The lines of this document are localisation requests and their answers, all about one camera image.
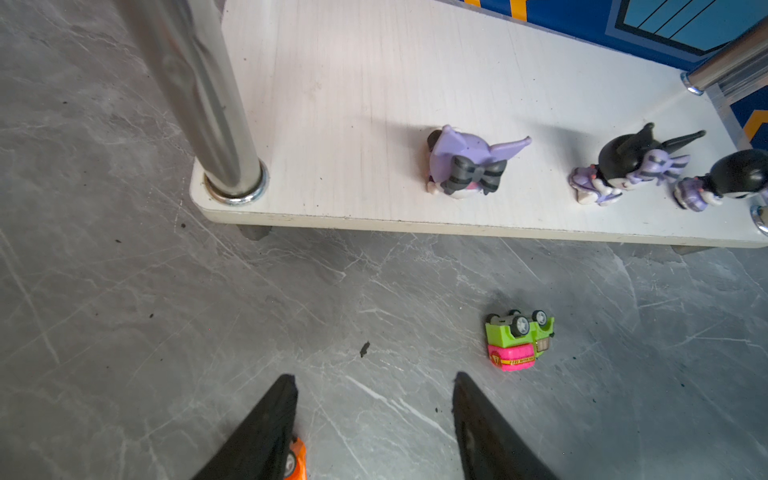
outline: black figurine head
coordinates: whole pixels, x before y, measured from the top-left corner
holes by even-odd
[[[633,184],[627,181],[627,175],[640,168],[645,154],[652,150],[672,154],[706,133],[702,130],[660,143],[654,139],[654,124],[645,124],[636,134],[621,135],[603,147],[598,156],[598,174],[614,188],[631,190]]]
[[[721,197],[747,198],[768,188],[768,151],[743,150],[719,159],[705,187]]]

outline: dark speck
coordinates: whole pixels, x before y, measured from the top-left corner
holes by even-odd
[[[362,348],[360,349],[360,358],[363,358],[364,356],[366,356],[366,353],[368,353],[368,347],[370,346],[371,346],[371,342],[366,342],[366,344],[362,346]]]

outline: purple bow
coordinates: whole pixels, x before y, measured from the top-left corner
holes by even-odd
[[[683,169],[689,161],[690,155],[670,157],[666,151],[650,150],[643,156],[643,163],[640,168],[629,173],[627,179],[635,185],[654,178],[658,180],[657,185],[661,185],[664,180],[674,183],[683,173]]]

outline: orange toy car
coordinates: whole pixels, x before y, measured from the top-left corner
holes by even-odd
[[[306,480],[306,446],[297,436],[293,437],[286,458],[286,480]]]

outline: purple ear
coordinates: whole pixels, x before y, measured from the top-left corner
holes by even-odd
[[[450,154],[451,156],[467,148],[467,142],[464,137],[454,130],[450,125],[442,128],[440,138],[437,139],[432,154],[435,156]]]
[[[491,146],[491,157],[494,161],[509,160],[519,154],[523,148],[531,144],[533,140],[530,137],[519,141],[512,141],[508,144],[496,144]]]

